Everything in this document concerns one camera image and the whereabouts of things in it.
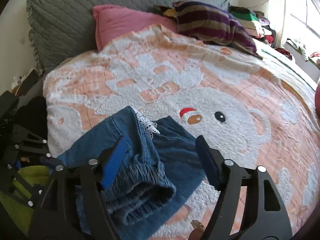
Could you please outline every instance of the pink pillow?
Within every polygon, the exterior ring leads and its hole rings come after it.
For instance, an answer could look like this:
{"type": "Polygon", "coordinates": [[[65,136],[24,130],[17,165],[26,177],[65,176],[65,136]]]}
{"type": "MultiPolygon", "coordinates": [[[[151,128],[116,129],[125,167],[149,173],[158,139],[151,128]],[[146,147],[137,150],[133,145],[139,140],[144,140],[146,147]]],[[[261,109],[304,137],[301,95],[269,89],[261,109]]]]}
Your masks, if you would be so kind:
{"type": "Polygon", "coordinates": [[[98,51],[101,51],[112,39],[131,31],[141,31],[152,24],[161,24],[177,33],[175,22],[153,13],[140,12],[112,4],[95,6],[92,8],[92,13],[97,23],[98,51]]]}
{"type": "Polygon", "coordinates": [[[317,111],[318,115],[320,116],[320,85],[318,85],[318,87],[316,89],[315,105],[316,105],[316,111],[317,111]]]}

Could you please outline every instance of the white lace trim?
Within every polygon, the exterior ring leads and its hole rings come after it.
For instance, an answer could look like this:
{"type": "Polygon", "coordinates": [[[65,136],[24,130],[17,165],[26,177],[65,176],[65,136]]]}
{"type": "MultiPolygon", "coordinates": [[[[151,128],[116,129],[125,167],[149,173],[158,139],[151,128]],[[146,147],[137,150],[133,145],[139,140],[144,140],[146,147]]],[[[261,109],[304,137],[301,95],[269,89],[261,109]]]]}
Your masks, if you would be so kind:
{"type": "Polygon", "coordinates": [[[135,109],[135,108],[132,108],[132,109],[136,113],[137,118],[141,122],[143,128],[146,129],[147,132],[149,132],[151,139],[153,139],[153,133],[160,134],[160,132],[156,129],[156,127],[158,126],[157,123],[150,121],[143,114],[141,114],[137,109],[135,109]]]}

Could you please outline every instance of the bear eye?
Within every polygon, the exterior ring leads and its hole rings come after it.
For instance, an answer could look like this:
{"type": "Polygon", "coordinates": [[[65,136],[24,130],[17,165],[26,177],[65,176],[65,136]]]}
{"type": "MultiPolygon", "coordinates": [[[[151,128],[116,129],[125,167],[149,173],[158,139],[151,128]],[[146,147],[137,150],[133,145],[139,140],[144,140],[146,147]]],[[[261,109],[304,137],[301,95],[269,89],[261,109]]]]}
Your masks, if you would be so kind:
{"type": "Polygon", "coordinates": [[[225,118],[224,114],[222,112],[220,112],[220,111],[215,112],[214,113],[214,117],[220,122],[225,122],[226,121],[226,118],[225,118]]]}

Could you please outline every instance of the bear nose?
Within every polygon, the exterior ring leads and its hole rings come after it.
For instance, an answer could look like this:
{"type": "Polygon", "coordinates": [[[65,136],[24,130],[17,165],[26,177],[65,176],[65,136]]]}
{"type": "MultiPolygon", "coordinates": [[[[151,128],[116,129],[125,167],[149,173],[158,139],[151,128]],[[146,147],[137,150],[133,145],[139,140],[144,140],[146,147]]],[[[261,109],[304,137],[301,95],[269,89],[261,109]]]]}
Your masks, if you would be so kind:
{"type": "Polygon", "coordinates": [[[188,118],[188,124],[197,124],[202,120],[202,116],[199,114],[192,115],[188,118]]]}

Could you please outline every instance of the gray pillow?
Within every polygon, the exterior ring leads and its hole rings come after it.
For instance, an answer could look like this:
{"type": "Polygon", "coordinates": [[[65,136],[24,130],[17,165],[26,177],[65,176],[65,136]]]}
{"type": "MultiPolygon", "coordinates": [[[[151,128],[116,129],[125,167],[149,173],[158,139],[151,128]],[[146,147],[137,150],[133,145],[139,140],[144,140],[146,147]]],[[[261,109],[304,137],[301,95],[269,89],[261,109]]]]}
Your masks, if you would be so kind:
{"type": "MultiPolygon", "coordinates": [[[[153,5],[171,6],[179,0],[27,0],[29,38],[38,68],[48,73],[63,60],[96,49],[92,7],[116,4],[146,11],[153,5]]],[[[196,0],[228,10],[230,0],[196,0]]]]}

